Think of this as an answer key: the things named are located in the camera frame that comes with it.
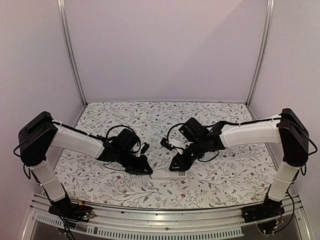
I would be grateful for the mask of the white remote control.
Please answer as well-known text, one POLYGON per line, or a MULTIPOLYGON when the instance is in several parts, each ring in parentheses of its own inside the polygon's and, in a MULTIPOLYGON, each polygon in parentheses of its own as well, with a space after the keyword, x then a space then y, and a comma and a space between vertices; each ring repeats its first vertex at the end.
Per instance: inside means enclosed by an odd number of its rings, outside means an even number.
POLYGON ((184 171, 154 170, 151 177, 158 180, 183 180, 187 178, 184 171))

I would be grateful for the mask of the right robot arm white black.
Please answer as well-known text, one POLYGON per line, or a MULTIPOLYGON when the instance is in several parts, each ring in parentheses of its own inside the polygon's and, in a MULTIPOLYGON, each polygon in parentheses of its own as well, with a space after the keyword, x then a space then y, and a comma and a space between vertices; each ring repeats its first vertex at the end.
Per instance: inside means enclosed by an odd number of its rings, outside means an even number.
POLYGON ((190 142, 187 147, 177 146, 167 137, 169 149, 177 149, 169 170, 187 171, 206 153, 226 150, 240 145, 265 144, 276 164, 276 175, 259 206, 262 218, 269 218, 278 210, 289 187, 312 155, 309 131, 290 108, 267 118, 246 122, 221 120, 212 125, 202 125, 194 117, 179 124, 179 132, 190 142))

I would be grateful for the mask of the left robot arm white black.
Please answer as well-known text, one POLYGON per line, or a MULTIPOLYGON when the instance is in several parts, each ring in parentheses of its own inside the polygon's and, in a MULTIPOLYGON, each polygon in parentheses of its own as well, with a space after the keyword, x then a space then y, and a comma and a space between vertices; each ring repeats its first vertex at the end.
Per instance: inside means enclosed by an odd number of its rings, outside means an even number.
POLYGON ((63 216, 74 213, 74 205, 66 200, 68 194, 54 171, 58 157, 48 159, 48 155, 63 150, 85 155, 105 163, 117 163, 131 175, 151 175, 153 169, 148 158, 142 154, 145 145, 135 131, 119 125, 120 133, 110 136, 93 135, 54 120, 48 111, 42 111, 18 132, 18 145, 13 154, 20 158, 25 167, 35 177, 37 183, 55 202, 55 209, 63 216))

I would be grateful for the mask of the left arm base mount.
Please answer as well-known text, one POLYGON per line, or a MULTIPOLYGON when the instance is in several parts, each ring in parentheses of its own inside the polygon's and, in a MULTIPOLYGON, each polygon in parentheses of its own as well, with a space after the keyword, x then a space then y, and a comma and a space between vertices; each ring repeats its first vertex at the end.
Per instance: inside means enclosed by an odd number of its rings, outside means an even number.
POLYGON ((68 196, 65 196, 58 201, 53 201, 48 196, 47 198, 50 202, 48 212, 67 221, 88 222, 95 217, 93 208, 86 205, 85 201, 73 203, 68 196))

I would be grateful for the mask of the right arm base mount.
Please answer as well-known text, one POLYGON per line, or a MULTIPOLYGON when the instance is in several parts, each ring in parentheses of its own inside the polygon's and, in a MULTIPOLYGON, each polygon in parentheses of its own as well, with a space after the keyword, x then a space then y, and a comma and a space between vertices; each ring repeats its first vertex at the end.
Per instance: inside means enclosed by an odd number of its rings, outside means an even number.
POLYGON ((262 203, 245 206, 241 209, 241 217, 245 223, 261 221, 280 216, 285 213, 282 201, 274 201, 267 194, 262 203))

